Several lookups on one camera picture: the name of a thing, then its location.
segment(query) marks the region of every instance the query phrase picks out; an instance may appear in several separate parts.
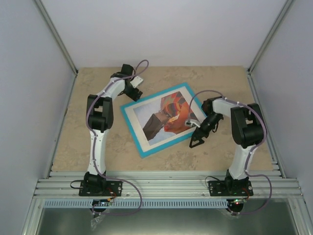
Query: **aluminum frame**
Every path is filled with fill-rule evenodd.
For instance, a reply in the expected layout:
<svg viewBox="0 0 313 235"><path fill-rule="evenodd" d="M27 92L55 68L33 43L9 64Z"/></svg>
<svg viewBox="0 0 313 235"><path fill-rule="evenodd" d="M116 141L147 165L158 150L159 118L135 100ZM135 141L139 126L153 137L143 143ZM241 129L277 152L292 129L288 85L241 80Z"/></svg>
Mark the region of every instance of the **aluminum frame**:
<svg viewBox="0 0 313 235"><path fill-rule="evenodd" d="M280 11L280 13L278 14L273 26L271 27L270 31L268 32L266 38L264 39L260 49L258 50L258 53L256 54L256 56L254 57L250 67L249 67L249 71L250 73L253 72L253 70L255 69L256 65L258 64L260 58L262 57L264 51L268 48L268 45L270 44L272 38L274 37L275 33L277 32L277 30L279 29L281 23L283 22L284 18L286 17L286 15L288 14L289 10L292 7L292 4L294 3L295 0L286 0L285 5L283 6L282 10Z"/></svg>
<svg viewBox="0 0 313 235"><path fill-rule="evenodd" d="M273 186L273 198L302 198L296 179L283 179L279 170L250 171L251 174L263 173L269 176ZM34 192L34 198L81 198L78 189L69 185L73 180L82 180L85 172L51 172L49 179L39 180ZM211 197L204 179L211 175L219 179L225 177L224 171L108 171L108 176L122 178L134 183L146 199L232 199L236 196ZM253 198L268 198L269 187L265 178L250 178ZM121 198L138 199L137 191L129 184L123 184Z"/></svg>
<svg viewBox="0 0 313 235"><path fill-rule="evenodd" d="M69 55L68 51L67 51L67 48L65 47L58 31L56 30L44 4L42 3L41 0L33 0L35 5L37 6L38 8L38 11L39 13L41 14L43 20L45 21L45 23L47 24L48 28L50 29L51 33L52 33L52 36L53 38L55 39L57 45L59 46L64 58L66 59L68 65L71 67L73 73L75 74L75 76L77 75L78 73L78 70L77 68L75 67L74 65L74 62L71 58L71 56Z"/></svg>
<svg viewBox="0 0 313 235"><path fill-rule="evenodd" d="M45 200L33 199L23 227L22 235L35 235L42 217Z"/></svg>
<svg viewBox="0 0 313 235"><path fill-rule="evenodd" d="M288 202L298 233L300 235L312 235L312 220L305 201L303 199L289 199Z"/></svg>

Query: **cable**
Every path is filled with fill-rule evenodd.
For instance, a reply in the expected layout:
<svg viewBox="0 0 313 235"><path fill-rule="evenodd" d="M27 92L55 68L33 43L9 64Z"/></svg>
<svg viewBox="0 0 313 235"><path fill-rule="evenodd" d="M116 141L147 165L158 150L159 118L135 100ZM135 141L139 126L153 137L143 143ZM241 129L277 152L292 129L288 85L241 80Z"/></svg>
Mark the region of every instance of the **cable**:
<svg viewBox="0 0 313 235"><path fill-rule="evenodd" d="M142 61L140 61L139 64L137 65L135 71L137 72L138 67L139 67L143 62L146 62L147 65L146 65L146 67L145 67L141 72L139 72L139 73L137 73L137 74L135 73L135 74L133 74L133 75L131 75L131 76L118 78L118 79L116 79L114 82L109 83L109 84L107 85L107 87L104 89L104 91L103 91L100 95L98 95L98 96L96 97L96 99L94 99L94 101L92 102L91 106L89 107L89 109L88 109L88 111L87 111L87 115L86 115L86 126L87 126L87 128L88 128L88 129L93 133L93 135L94 135L93 145L92 145L92 160L93 160L93 166L94 166L95 170L96 170L97 173L98 173L102 178L104 178L104 179L107 179L107 180L118 180L118 181L122 181L122 182L124 182L124 183L127 183L127 184L133 186L134 189L136 189L136 191L137 191L138 194L139 194L139 198L140 198L139 207L138 207L136 210L134 210L134 211L132 211L132 212L128 212L128 213L106 213L106 212L96 212L96 211L94 211L94 206L93 206L93 207L92 207L92 210L91 210L92 213L108 214L108 215L131 215L131 214L135 214L135 213L137 213L138 211L140 211L140 209L141 209L141 207L142 207L142 204L143 204L142 195L141 195L139 189L136 187L136 185L134 185L132 182L129 182L128 180L119 179L119 178L115 178L115 177L108 177L108 176L106 176L106 175L103 175L103 174L99 171L99 169L98 169L98 167L97 167L97 164L96 164L95 155L94 155L95 147L96 147L97 134L96 134L96 132L89 126L89 124L88 124L88 119L89 119L89 115L90 115L91 110L93 109L95 103L100 99L101 96L103 96L103 95L108 91L108 89L109 89L115 82L118 82L118 81L121 81L121 80L125 80L125 79L129 79L129 78L131 79L131 78L133 78L133 77L136 77L136 76L142 74L142 73L148 68L148 66L149 66L149 61L148 61L148 60L142 60Z"/></svg>
<svg viewBox="0 0 313 235"><path fill-rule="evenodd" d="M247 197L246 197L245 199L246 199L246 200L248 200L248 199L249 199L249 197L250 197L250 194L249 194L248 190L246 190L245 188L243 188L243 191L245 191L245 192L246 192Z"/></svg>
<svg viewBox="0 0 313 235"><path fill-rule="evenodd" d="M198 93L196 93L192 98L191 98L191 101L189 103L189 110L188 110L188 122L190 122L190 115L191 115L191 103L192 101L194 101L194 99L197 97L197 95L203 93L203 92L214 92L214 93L217 93L219 94L222 98L225 98L225 96L221 93L221 92L218 92L218 91L215 91L215 90L203 90L203 91L200 91Z"/></svg>
<svg viewBox="0 0 313 235"><path fill-rule="evenodd" d="M259 122L260 122L260 124L261 124L261 126L262 126L262 129L263 129L263 139L262 139L262 141L261 141L260 143L258 143L258 144L255 145L254 147L252 147L251 150L250 150L250 152L248 153L248 157L247 157L246 162L245 162L245 174L246 174L248 177L251 177L251 178L262 176L262 177L265 177L265 178L267 179L267 181L268 181L268 183L269 183L269 196L268 196L268 199L266 200L266 202L265 202L259 209L256 209L255 211L251 211L251 212L233 212L230 208L228 208L229 211L230 211L233 215L239 215L239 214L254 214L254 213L257 213L257 212L259 212L260 210L264 209L264 208L268 205L270 199L272 198L272 191L273 191L272 183L271 183L271 181L270 181L270 179L269 179L269 177L268 177L267 175L264 175L264 174L250 175L250 174L248 173L248 170L247 170L247 168L248 168L248 163L249 163L249 160L250 160L250 158L251 158L251 154L253 153L253 151L254 151L257 147L259 147L260 145L262 145L262 144L266 141L266 138L267 138L268 133L267 133L267 130L266 130L264 121L262 120L262 118L258 115L258 113L257 113L255 110L253 110L252 108L250 108L250 107L247 106L246 104L243 104L243 103L240 103L240 102L236 102L236 101L233 101L233 100L229 100L229 99L227 99L221 92L218 92L218 91L215 91L215 90L204 90L204 91L200 91L200 92L196 93L196 94L192 97L192 99L191 99L191 101L190 101L190 104L189 104L189 113L190 113L190 110L191 110L191 103L192 103L192 101L196 98L196 96L197 96L198 94L203 93L203 92L214 92L214 93L218 93L218 94L222 97L222 99L224 99L224 101L226 101L226 102L228 102L228 103L230 103L230 104L235 104L235 105L243 106L243 107L247 108L249 111L251 111L251 112L256 116L256 118L259 120Z"/></svg>
<svg viewBox="0 0 313 235"><path fill-rule="evenodd" d="M204 179L204 182L205 182L205 186L207 187L207 188L209 188L209 185L207 185L207 183L206 183L206 179L207 178L213 178L213 179L215 179L215 180L217 180L218 182L220 182L222 185L224 184L224 182L223 181L221 181L220 179L218 179L218 178L216 178L216 177L214 177L214 176L207 176L205 179Z"/></svg>
<svg viewBox="0 0 313 235"><path fill-rule="evenodd" d="M77 187L73 187L72 184L75 183L75 182L79 182L81 183L83 180L73 180L72 182L70 182L69 186L73 189L80 189L80 188L77 188Z"/></svg>

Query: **photograph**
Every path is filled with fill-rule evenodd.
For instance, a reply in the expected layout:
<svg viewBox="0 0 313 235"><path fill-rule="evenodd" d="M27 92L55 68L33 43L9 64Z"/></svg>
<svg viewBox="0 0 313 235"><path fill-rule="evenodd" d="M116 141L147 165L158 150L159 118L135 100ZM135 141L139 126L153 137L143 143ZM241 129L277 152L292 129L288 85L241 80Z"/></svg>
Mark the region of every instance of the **photograph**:
<svg viewBox="0 0 313 235"><path fill-rule="evenodd" d="M122 114L142 158L191 137L195 127L185 126L194 96L187 83L165 89L121 106ZM198 98L190 118L202 122L205 114Z"/></svg>
<svg viewBox="0 0 313 235"><path fill-rule="evenodd" d="M139 106L134 109L134 112L150 145L190 129L185 126L189 104L181 92ZM198 120L192 110L190 117Z"/></svg>

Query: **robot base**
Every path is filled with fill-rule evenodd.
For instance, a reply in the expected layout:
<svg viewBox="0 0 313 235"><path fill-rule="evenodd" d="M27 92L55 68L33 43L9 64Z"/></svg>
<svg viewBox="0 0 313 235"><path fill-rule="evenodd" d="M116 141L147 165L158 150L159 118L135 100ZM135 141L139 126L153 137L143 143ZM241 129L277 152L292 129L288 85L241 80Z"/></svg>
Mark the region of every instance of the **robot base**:
<svg viewBox="0 0 313 235"><path fill-rule="evenodd" d="M238 197L247 197L246 191L242 188L233 190L231 193L226 187L225 181L208 181L210 195L212 197L219 196L238 196ZM251 182L248 181L247 187L245 189L248 191L249 196L253 196L253 189Z"/></svg>
<svg viewBox="0 0 313 235"><path fill-rule="evenodd" d="M80 183L79 196L121 196L123 189L122 181L107 181L100 175L92 175L87 172L84 180Z"/></svg>

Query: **metal profile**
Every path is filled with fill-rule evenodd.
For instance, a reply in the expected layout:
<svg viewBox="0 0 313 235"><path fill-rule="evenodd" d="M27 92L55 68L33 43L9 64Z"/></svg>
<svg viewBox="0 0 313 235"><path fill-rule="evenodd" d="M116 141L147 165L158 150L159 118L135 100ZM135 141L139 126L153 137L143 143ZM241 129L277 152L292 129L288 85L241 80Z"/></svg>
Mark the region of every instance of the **metal profile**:
<svg viewBox="0 0 313 235"><path fill-rule="evenodd" d="M56 28L55 28L55 26L54 26L54 24L53 24L53 22L52 22L52 20L51 20L51 18L49 16L49 14L48 14L44 4L42 3L41 0L33 0L33 1L34 1L35 5L37 6L37 8L38 8L38 10L39 10L43 20L46 22L48 28L50 29L50 31L52 33L52 36L55 39L56 43L58 44L58 46L59 46L63 56L65 57L65 59L66 59L66 61L68 63L68 65L71 67L73 73L76 76L77 73L78 73L78 70L75 67L74 62L73 62L71 56L69 55L69 53L67 51L67 48L65 47L65 45L64 45L64 43L63 43L63 41L62 41L58 31L56 30Z"/></svg>
<svg viewBox="0 0 313 235"><path fill-rule="evenodd" d="M44 200L33 199L26 217L22 235L37 234L39 222L44 208Z"/></svg>
<svg viewBox="0 0 313 235"><path fill-rule="evenodd" d="M282 179L280 175L270 175L268 171L260 172L269 175L273 186L273 198L301 198L301 191L296 179ZM191 172L107 172L107 175L122 178L134 183L139 189L144 199L231 199L236 197L211 197L206 188L204 179L207 175L212 175L219 179L224 178L224 172L220 174L210 174L205 171ZM52 172L49 179L39 180L34 193L34 198L80 198L78 189L70 188L69 184L73 180L82 180L83 172ZM253 198L268 198L269 186L265 178L251 178L254 196ZM79 187L79 183L73 183L74 187ZM90 197L89 199L100 199L107 197ZM121 198L138 199L137 191L126 183L123 184Z"/></svg>
<svg viewBox="0 0 313 235"><path fill-rule="evenodd" d="M91 208L93 199L46 199L45 208ZM115 199L114 203L99 203L96 208L136 209L138 199ZM143 199L143 209L220 209L227 208L226 199Z"/></svg>
<svg viewBox="0 0 313 235"><path fill-rule="evenodd" d="M263 55L264 51L267 49L269 43L271 42L272 38L274 37L275 33L277 32L279 26L281 25L282 21L286 17L286 15L289 12L290 8L292 7L293 3L294 3L294 0L287 0L285 2L285 5L283 6L282 10L280 11L279 15L277 16L272 28L270 29L269 33L267 34L267 36L266 36L265 40L263 41L258 53L254 57L251 65L248 69L250 73L252 73L253 70L255 69L261 56Z"/></svg>
<svg viewBox="0 0 313 235"><path fill-rule="evenodd" d="M290 210L299 234L312 235L313 224L303 199L289 199Z"/></svg>

